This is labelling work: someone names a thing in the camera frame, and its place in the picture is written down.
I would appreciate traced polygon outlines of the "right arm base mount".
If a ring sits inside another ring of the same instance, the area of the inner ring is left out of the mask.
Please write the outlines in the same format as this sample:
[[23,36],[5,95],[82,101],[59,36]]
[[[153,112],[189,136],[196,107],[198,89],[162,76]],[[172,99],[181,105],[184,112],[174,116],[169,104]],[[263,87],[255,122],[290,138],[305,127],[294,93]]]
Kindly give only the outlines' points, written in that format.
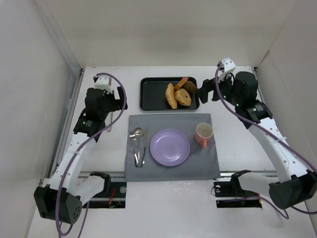
[[215,196],[217,208],[262,208],[257,193],[246,190],[235,191],[230,181],[216,180],[213,183],[211,194]]

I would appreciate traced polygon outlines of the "metal tongs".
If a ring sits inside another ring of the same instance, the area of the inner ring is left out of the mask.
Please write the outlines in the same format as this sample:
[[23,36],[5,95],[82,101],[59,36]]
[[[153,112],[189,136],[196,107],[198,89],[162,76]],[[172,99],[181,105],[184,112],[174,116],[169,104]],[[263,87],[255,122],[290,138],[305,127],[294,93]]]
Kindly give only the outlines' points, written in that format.
[[[111,124],[113,122],[113,117],[114,117],[114,112],[110,112],[108,115],[107,115],[107,118],[105,120],[105,124],[106,126],[108,126],[109,124]],[[111,132],[112,130],[112,126],[109,126],[107,128],[107,132]]]

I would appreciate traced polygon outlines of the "long golden bread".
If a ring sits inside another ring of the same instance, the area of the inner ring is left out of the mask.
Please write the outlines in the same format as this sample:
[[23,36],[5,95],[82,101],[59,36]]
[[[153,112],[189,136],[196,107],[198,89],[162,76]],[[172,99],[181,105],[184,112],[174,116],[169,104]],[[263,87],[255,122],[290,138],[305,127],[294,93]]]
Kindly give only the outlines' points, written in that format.
[[165,91],[165,97],[172,109],[177,109],[177,100],[175,98],[175,90],[172,83],[169,83]]

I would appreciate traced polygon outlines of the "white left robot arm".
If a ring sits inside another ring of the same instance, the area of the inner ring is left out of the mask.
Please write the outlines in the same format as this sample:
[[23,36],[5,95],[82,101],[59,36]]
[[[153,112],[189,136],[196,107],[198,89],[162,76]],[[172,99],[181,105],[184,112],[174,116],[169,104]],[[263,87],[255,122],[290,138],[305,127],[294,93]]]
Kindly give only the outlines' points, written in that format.
[[73,225],[79,219],[83,205],[96,194],[109,190],[110,176],[105,172],[92,172],[82,183],[78,183],[78,177],[107,127],[108,114],[128,108],[125,90],[119,86],[117,91],[119,99],[105,89],[87,90],[85,107],[74,127],[67,152],[49,182],[34,192],[42,218]]

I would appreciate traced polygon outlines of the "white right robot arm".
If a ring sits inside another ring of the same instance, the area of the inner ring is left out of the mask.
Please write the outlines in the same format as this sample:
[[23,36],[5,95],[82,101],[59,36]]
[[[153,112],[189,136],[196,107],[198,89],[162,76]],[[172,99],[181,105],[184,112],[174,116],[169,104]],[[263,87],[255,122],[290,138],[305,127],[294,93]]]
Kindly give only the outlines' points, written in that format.
[[259,176],[250,170],[234,173],[230,180],[233,196],[248,198],[262,194],[279,209],[296,209],[297,204],[315,195],[317,170],[286,143],[272,113],[257,99],[257,90],[256,77],[241,71],[204,80],[197,94],[203,104],[208,101],[208,93],[213,92],[213,101],[233,105],[232,114],[260,143],[277,172],[276,178]]

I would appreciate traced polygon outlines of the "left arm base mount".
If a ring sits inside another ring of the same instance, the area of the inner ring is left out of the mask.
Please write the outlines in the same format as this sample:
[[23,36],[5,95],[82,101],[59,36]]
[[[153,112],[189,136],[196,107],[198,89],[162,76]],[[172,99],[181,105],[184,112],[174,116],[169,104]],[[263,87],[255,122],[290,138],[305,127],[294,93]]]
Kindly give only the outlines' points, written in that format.
[[108,192],[100,192],[90,200],[89,209],[124,209],[126,191],[127,182],[112,182]]

